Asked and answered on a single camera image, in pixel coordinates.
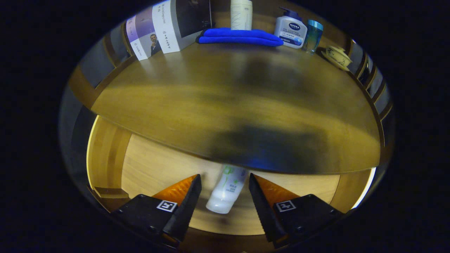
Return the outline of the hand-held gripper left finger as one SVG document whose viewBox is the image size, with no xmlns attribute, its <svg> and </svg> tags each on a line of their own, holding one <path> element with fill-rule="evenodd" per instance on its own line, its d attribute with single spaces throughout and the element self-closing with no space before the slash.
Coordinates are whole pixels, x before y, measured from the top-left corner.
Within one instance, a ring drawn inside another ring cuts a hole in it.
<svg viewBox="0 0 450 253">
<path fill-rule="evenodd" d="M 167 246 L 184 240 L 201 193 L 201 176 L 194 174 L 172 186 L 147 196 L 138 194 L 111 212 L 121 225 Z"/>
</svg>

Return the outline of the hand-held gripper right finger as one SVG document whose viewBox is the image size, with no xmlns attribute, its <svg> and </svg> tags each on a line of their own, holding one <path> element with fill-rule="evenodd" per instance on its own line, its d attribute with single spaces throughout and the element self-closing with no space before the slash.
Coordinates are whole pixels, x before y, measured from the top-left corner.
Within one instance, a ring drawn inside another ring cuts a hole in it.
<svg viewBox="0 0 450 253">
<path fill-rule="evenodd" d="M 275 248 L 302 243 L 343 217 L 314 194 L 299 196 L 254 173 L 249 191 L 265 236 Z"/>
</svg>

